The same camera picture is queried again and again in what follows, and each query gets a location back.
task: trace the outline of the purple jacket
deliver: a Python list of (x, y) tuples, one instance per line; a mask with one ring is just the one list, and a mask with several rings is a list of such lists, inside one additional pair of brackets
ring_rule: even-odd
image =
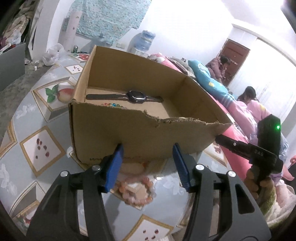
[(209, 69), (209, 72), (212, 78), (214, 79), (225, 78), (224, 74), (226, 69), (223, 67), (220, 57), (216, 57), (212, 59), (209, 63), (206, 64), (206, 67)]

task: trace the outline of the cardboard box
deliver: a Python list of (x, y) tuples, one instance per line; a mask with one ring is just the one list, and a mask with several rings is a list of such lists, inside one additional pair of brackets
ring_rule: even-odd
[[(90, 93), (130, 90), (164, 101), (86, 100)], [(100, 163), (118, 143), (124, 145), (124, 161), (130, 162), (169, 158), (176, 142), (185, 153), (200, 152), (231, 123), (190, 77), (152, 60), (98, 46), (81, 73), (69, 112), (73, 149), (86, 164)]]

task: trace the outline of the blue pillow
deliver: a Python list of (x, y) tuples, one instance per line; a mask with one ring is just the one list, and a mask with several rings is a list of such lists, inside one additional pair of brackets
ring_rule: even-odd
[(210, 72), (206, 66), (197, 60), (189, 60), (188, 65), (192, 68), (197, 82), (216, 100), (221, 102), (223, 98), (230, 94), (224, 85), (211, 78)]

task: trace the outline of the blue gripper pad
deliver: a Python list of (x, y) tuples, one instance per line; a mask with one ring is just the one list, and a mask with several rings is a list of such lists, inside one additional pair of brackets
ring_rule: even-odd
[(110, 160), (111, 164), (106, 173), (106, 183), (105, 183), (105, 192), (108, 193), (111, 188), (114, 187), (119, 169), (122, 164), (123, 159), (123, 145), (120, 144), (117, 146), (115, 152), (113, 153), (113, 159)]
[(184, 158), (181, 153), (181, 149), (178, 143), (173, 146), (173, 159), (179, 174), (182, 186), (186, 191), (190, 188), (189, 172), (184, 162)]

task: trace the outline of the teal floral curtain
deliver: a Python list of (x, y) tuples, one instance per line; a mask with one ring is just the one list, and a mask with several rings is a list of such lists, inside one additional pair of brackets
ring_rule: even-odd
[(63, 25), (66, 30), (72, 11), (82, 11), (77, 33), (88, 38), (104, 35), (113, 44), (131, 28), (139, 28), (151, 0), (75, 0)]

